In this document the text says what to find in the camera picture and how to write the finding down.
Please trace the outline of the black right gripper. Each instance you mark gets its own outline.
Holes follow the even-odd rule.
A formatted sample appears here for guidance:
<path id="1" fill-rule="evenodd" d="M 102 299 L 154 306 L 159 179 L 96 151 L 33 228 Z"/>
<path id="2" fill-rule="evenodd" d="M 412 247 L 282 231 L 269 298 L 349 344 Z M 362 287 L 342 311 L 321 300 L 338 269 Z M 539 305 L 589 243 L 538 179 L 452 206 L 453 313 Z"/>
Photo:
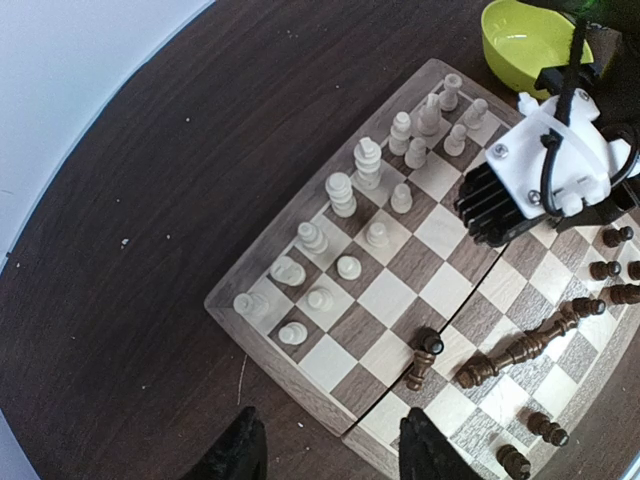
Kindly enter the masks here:
<path id="1" fill-rule="evenodd" d="M 583 208 L 570 217 L 562 214 L 551 193 L 551 183 L 561 148 L 568 138 L 550 129 L 540 141 L 546 149 L 541 172 L 541 201 L 544 213 L 529 222 L 555 220 L 560 231 L 572 226 L 605 225 L 639 205 L 639 35 L 624 34 L 610 63 L 594 81 L 596 104 L 603 109 L 599 133 L 609 141 L 623 140 L 630 147 L 623 165 L 610 177 L 611 192 L 603 201 Z"/>

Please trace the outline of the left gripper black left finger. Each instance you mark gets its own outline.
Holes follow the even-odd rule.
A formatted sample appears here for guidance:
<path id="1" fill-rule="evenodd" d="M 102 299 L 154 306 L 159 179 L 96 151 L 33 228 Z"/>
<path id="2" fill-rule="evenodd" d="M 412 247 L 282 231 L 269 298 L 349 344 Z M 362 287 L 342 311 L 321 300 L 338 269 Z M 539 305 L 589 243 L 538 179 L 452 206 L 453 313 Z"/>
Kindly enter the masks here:
<path id="1" fill-rule="evenodd" d="M 266 430 L 253 406 L 245 407 L 184 479 L 257 480 L 268 474 Z"/>

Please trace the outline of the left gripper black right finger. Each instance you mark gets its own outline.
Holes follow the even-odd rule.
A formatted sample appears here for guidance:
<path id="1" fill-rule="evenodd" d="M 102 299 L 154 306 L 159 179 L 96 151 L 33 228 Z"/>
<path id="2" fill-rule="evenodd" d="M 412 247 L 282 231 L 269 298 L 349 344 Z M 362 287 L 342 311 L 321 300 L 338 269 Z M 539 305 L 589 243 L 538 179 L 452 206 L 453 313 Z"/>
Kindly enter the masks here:
<path id="1" fill-rule="evenodd" d="M 481 479 L 417 407 L 400 422 L 399 474 L 401 480 Z"/>

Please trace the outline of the dark pawn chess piece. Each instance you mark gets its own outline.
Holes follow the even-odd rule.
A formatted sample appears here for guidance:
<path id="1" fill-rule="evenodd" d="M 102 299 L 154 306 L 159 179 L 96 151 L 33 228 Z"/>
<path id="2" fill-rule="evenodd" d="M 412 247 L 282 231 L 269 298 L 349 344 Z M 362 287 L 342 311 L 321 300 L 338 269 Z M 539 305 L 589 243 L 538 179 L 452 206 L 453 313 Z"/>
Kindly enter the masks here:
<path id="1" fill-rule="evenodd" d="M 606 229 L 602 233 L 602 241 L 608 248 L 617 248 L 621 244 L 632 240 L 633 237 L 634 230 L 629 226 L 624 226 L 619 229 Z"/>

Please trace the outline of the dark pawn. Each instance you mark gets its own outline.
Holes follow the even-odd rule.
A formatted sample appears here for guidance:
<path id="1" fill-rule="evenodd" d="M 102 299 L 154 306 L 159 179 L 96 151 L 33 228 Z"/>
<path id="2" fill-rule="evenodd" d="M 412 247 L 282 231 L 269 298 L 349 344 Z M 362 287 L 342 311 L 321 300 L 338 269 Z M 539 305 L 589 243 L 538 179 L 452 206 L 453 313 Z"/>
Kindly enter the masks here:
<path id="1" fill-rule="evenodd" d="M 531 462 L 515 446 L 501 446 L 496 459 L 511 479 L 527 480 L 531 477 Z"/>

